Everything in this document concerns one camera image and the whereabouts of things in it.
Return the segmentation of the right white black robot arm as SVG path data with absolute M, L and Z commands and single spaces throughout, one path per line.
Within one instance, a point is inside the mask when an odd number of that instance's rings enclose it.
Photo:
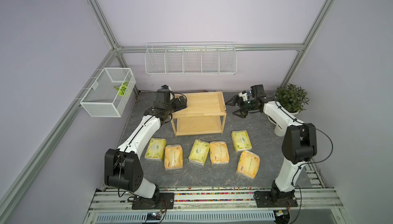
M 299 174 L 317 154 L 316 128 L 311 123 L 304 123 L 291 115 L 274 97 L 268 97 L 262 84 L 242 91 L 225 102 L 229 106 L 238 106 L 233 114 L 245 118 L 249 113 L 264 113 L 275 122 L 275 134 L 283 137 L 281 146 L 284 156 L 278 177 L 273 181 L 271 194 L 289 195 L 295 190 Z

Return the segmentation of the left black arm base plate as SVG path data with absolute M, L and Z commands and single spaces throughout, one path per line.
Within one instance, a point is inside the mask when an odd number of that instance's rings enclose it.
M 133 210 L 173 209 L 175 194 L 172 192 L 158 193 L 153 198 L 137 196 L 132 203 Z

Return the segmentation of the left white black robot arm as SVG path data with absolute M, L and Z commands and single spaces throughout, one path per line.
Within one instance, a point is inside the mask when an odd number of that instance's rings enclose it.
M 141 153 L 156 131 L 173 113 L 187 108 L 187 98 L 162 86 L 156 92 L 156 101 L 148 108 L 132 134 L 116 149 L 109 149 L 104 156 L 104 184 L 118 190 L 155 202 L 159 199 L 157 185 L 144 178 L 140 163 Z

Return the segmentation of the green tissue pack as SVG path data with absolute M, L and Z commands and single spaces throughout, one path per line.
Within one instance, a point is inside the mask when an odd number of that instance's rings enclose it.
M 210 143 L 202 140 L 195 140 L 191 149 L 188 160 L 191 163 L 204 166 L 207 160 L 207 156 L 210 151 Z
M 233 131 L 231 138 L 235 152 L 252 149 L 252 144 L 246 130 Z
M 166 145 L 166 139 L 151 138 L 145 153 L 145 158 L 150 161 L 161 162 L 164 158 Z

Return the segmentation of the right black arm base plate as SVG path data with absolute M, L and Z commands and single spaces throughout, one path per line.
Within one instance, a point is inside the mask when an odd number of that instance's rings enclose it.
M 294 193 L 294 190 L 291 192 L 280 192 L 271 189 L 271 191 L 255 191 L 253 198 L 258 208 L 298 207 L 298 202 Z

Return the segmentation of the wooden two-tier shelf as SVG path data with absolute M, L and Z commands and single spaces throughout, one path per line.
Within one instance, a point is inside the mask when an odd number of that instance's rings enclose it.
M 178 136 L 222 134 L 227 111 L 223 92 L 186 93 L 187 108 L 173 113 L 171 121 Z

